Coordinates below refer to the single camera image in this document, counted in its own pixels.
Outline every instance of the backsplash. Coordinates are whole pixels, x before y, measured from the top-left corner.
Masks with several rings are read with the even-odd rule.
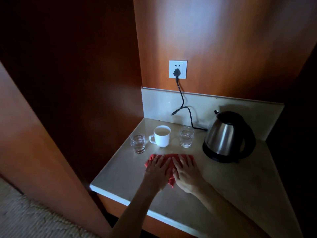
[[[179,92],[154,88],[142,88],[143,112],[145,118],[191,126],[187,109],[171,113],[182,105]],[[222,96],[201,95],[183,92],[184,106],[191,109],[195,127],[208,128],[214,111],[233,111],[243,116],[252,128],[256,139],[265,141],[281,114],[284,104]]]

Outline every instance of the coffee mug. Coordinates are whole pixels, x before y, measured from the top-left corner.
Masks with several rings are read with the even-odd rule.
[[[160,125],[154,129],[154,134],[150,135],[149,140],[151,143],[156,144],[161,148],[164,148],[168,146],[170,142],[170,133],[171,129],[168,126]]]

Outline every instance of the marble countertop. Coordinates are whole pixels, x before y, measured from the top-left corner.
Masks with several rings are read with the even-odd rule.
[[[171,128],[170,144],[160,148],[149,142],[155,127]],[[295,213],[283,188],[270,151],[257,141],[253,153],[239,164],[222,164],[208,158],[202,144],[205,131],[195,130],[193,144],[183,148],[178,132],[182,125],[144,118],[135,131],[146,135],[145,152],[135,154],[127,139],[93,180],[90,188],[110,199],[129,205],[143,179],[151,154],[192,154],[203,177],[233,205],[255,221],[271,237],[302,237]],[[192,194],[177,185],[167,185],[154,198],[147,213],[166,224],[197,237],[224,237],[212,215]]]

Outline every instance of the kettle lid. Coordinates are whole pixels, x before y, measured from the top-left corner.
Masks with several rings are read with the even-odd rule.
[[[232,111],[219,112],[217,113],[216,117],[220,122],[228,125],[237,125],[244,123],[243,117],[240,114]]]

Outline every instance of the black kettle handle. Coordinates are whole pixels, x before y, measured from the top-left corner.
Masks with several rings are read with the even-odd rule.
[[[251,155],[256,146],[256,138],[251,127],[247,125],[247,123],[244,123],[242,126],[244,136],[244,149],[240,152],[239,159],[243,159]]]

